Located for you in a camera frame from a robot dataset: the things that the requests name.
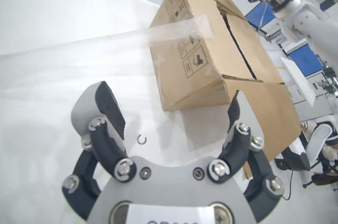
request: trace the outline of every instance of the person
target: person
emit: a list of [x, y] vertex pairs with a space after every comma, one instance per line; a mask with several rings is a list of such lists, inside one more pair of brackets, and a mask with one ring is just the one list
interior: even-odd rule
[[[304, 135], [308, 140], [310, 139], [316, 126], [317, 124], [314, 121], [308, 121], [303, 124], [304, 127], [303, 130], [305, 131]], [[338, 144], [333, 146], [328, 146], [327, 144], [324, 144], [324, 146], [322, 147], [322, 154], [330, 162], [338, 161]], [[322, 163], [322, 166], [323, 172], [328, 171], [330, 169], [330, 166], [327, 164]], [[318, 179], [318, 177], [321, 174], [322, 173], [314, 172], [314, 174], [311, 177], [312, 180], [315, 180], [314, 183], [316, 185], [325, 185], [338, 182], [338, 174], [334, 170], [331, 170], [325, 176]]]

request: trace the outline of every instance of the label sticker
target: label sticker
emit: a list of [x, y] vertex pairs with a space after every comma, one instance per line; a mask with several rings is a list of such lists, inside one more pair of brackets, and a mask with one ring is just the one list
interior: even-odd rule
[[215, 224], [213, 207], [174, 207], [130, 204], [126, 224]]
[[184, 70], [187, 78], [195, 74], [208, 64], [202, 45], [200, 45], [186, 60], [183, 61]]

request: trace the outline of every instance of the printed icon on box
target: printed icon on box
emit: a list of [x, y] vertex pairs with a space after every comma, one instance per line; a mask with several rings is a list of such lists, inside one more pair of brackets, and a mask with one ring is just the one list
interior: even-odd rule
[[192, 63], [195, 65], [195, 66], [199, 66], [200, 64], [203, 64], [203, 60], [201, 59], [201, 56], [199, 54], [196, 55], [196, 59], [195, 57], [193, 58], [192, 60]]
[[205, 53], [202, 46], [199, 46], [189, 57], [190, 66], [192, 71], [195, 73], [202, 67], [208, 64]]

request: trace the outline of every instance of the metal ring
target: metal ring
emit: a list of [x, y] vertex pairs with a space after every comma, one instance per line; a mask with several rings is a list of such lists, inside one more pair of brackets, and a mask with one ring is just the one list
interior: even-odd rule
[[125, 182], [126, 180], [129, 179], [128, 174], [120, 175], [120, 173], [119, 173], [119, 168], [121, 167], [121, 165], [123, 163], [127, 163], [129, 166], [134, 164], [134, 162], [132, 160], [130, 160], [129, 158], [123, 158], [116, 164], [116, 166], [114, 168], [114, 177], [120, 182]]
[[245, 126], [247, 128], [247, 131], [246, 130], [242, 130], [242, 126], [245, 126], [244, 123], [238, 123], [236, 124], [236, 129], [237, 131], [240, 133], [240, 134], [243, 134], [243, 135], [249, 135], [249, 130], [250, 130], [250, 127], [249, 126]]
[[147, 137], [144, 137], [144, 142], [142, 142], [142, 143], [139, 141], [140, 137], [141, 137], [141, 134], [139, 136], [137, 136], [137, 142], [138, 142], [139, 145], [144, 145], [145, 143], [147, 143]]
[[230, 209], [222, 203], [213, 203], [210, 205], [215, 211], [215, 223], [233, 224], [233, 215]]
[[70, 175], [65, 178], [62, 187], [68, 189], [68, 194], [72, 194], [78, 188], [80, 179], [77, 175]]
[[[127, 220], [127, 214], [128, 214], [128, 208], [129, 205], [131, 204], [131, 202], [129, 201], [123, 201], [123, 202], [119, 202], [112, 210], [111, 210], [111, 214], [110, 214], [110, 224], [125, 224], [126, 220]], [[116, 212], [121, 212], [122, 216], [119, 219], [116, 219], [118, 217], [118, 215], [116, 215]]]
[[105, 119], [104, 118], [94, 118], [93, 120], [91, 120], [91, 122], [88, 125], [88, 129], [90, 131], [95, 131], [98, 127], [101, 126], [101, 124], [105, 123]]
[[226, 175], [230, 174], [230, 168], [229, 168], [228, 164], [221, 159], [215, 159], [215, 160], [211, 161], [209, 166], [208, 166], [208, 171], [209, 171], [210, 177], [215, 181], [219, 180], [219, 176], [216, 175], [216, 173], [214, 172], [214, 166], [217, 165], [217, 164], [222, 164], [224, 166], [225, 171], [226, 171]]
[[[260, 145], [256, 144], [255, 141], [254, 141], [255, 139], [261, 140], [262, 143]], [[249, 148], [252, 151], [260, 151], [260, 150], [262, 150], [264, 148], [264, 139], [262, 137], [260, 137], [260, 136], [251, 136]]]

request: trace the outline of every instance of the black chair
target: black chair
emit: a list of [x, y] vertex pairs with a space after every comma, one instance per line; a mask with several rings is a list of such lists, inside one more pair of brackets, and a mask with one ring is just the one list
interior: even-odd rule
[[303, 184], [303, 187], [306, 188], [308, 187], [310, 184], [313, 184], [314, 182], [321, 180], [323, 177], [325, 177], [329, 172], [331, 172], [332, 170], [338, 174], [338, 170], [336, 170], [336, 167], [338, 166], [338, 160], [334, 161], [334, 165], [331, 165], [332, 161], [326, 159], [322, 153], [322, 151], [319, 153], [318, 158], [317, 158], [317, 162], [311, 167], [314, 168], [316, 165], [318, 165], [319, 163], [322, 164], [323, 166], [323, 173], [320, 174], [318, 177], [312, 179], [309, 183]]

